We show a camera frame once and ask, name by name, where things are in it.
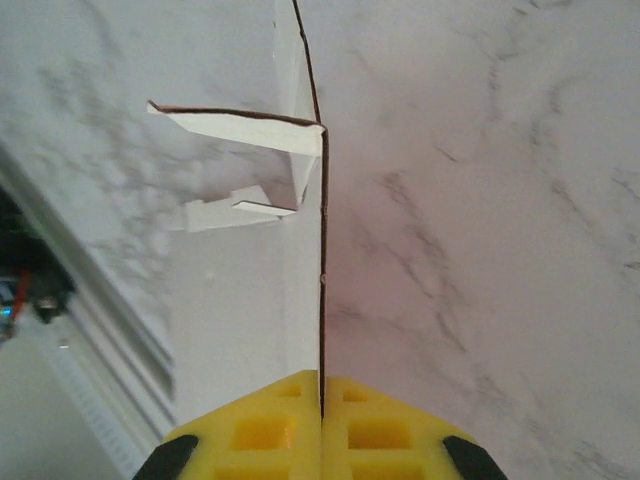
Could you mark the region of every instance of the torn cardboard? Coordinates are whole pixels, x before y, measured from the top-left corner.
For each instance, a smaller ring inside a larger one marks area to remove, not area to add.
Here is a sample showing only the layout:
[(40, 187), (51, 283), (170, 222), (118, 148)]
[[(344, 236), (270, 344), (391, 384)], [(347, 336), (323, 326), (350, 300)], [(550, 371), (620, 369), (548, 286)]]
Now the torn cardboard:
[(275, 1), (274, 25), (278, 114), (148, 104), (194, 134), (289, 153), (296, 195), (295, 210), (277, 207), (255, 185), (172, 217), (179, 423), (323, 369), (328, 137), (295, 1)]

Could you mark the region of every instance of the marble veining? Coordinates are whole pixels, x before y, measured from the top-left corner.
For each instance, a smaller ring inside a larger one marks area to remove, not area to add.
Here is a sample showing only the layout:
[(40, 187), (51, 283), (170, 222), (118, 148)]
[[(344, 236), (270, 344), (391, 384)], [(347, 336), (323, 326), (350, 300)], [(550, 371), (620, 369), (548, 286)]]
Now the marble veining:
[[(274, 110), (271, 12), (36, 3), (0, 7), (0, 138), (163, 337), (163, 213), (291, 182), (144, 102)], [(331, 132), (329, 370), (509, 478), (640, 479), (640, 4), (300, 6)]]

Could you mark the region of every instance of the black rubber pad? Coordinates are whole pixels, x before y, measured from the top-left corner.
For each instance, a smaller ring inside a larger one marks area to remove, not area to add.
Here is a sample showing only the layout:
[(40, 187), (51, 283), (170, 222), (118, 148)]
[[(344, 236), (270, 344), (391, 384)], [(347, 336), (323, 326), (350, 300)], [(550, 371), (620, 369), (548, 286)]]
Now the black rubber pad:
[(133, 480), (178, 480), (198, 446), (198, 437), (183, 435), (156, 448)]
[(442, 443), (464, 480), (508, 480), (484, 448), (456, 436)]

